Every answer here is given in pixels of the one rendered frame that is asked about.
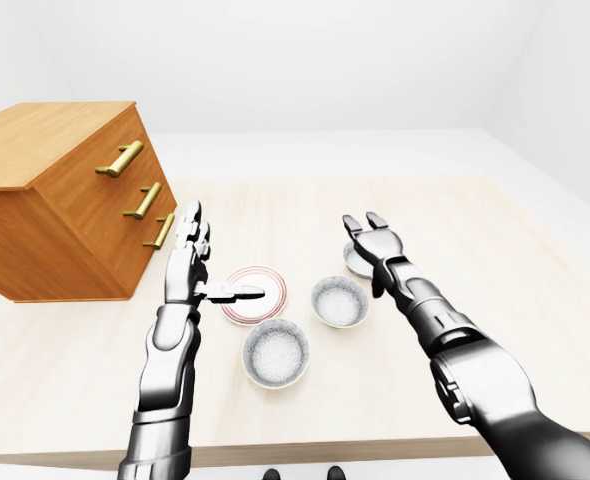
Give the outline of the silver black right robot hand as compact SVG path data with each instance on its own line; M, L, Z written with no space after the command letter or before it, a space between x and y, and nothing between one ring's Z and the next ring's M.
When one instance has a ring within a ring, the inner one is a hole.
M362 259L373 267L371 289L374 298L380 298L395 285L392 275L386 272L385 261L403 254L403 244L387 222L375 212L366 213L371 227L364 230L351 215L343 215L345 230L353 242L354 249Z

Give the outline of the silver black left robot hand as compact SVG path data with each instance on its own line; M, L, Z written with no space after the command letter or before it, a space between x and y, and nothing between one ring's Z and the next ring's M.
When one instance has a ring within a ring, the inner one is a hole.
M202 219L201 202L194 200L181 218L175 245L169 255L165 274L165 302L198 308L203 300L230 304L264 297L265 290L261 287L208 280L206 262L211 255L210 236L210 224Z

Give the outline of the speckled black white bowl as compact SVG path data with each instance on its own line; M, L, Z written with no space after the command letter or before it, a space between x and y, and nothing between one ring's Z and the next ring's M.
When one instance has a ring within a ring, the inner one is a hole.
M361 324L368 313L368 297L356 281L330 276L321 279L311 291L311 306L327 326L348 329Z
M255 384L269 390L283 389L296 383L306 371L310 346L298 325L274 318L250 331L241 358L246 374Z
M348 242L343 248L343 258L346 267L355 276L362 279L371 279L373 275L373 266L355 250L354 244Z

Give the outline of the white plate with red rings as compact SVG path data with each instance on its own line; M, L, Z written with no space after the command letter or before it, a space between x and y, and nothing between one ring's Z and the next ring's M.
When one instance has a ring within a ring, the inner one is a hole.
M227 281L235 286L248 285L264 290L257 299L238 300L220 306L224 317L242 326L253 326L277 316L287 302L287 286L284 278L274 269L263 265L251 265L233 272Z

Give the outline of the wooden cabinet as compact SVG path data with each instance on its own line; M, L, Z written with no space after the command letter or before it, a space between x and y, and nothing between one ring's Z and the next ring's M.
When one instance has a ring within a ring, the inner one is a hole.
M0 112L0 294L16 302L124 300L82 235L31 181L52 163L44 104Z

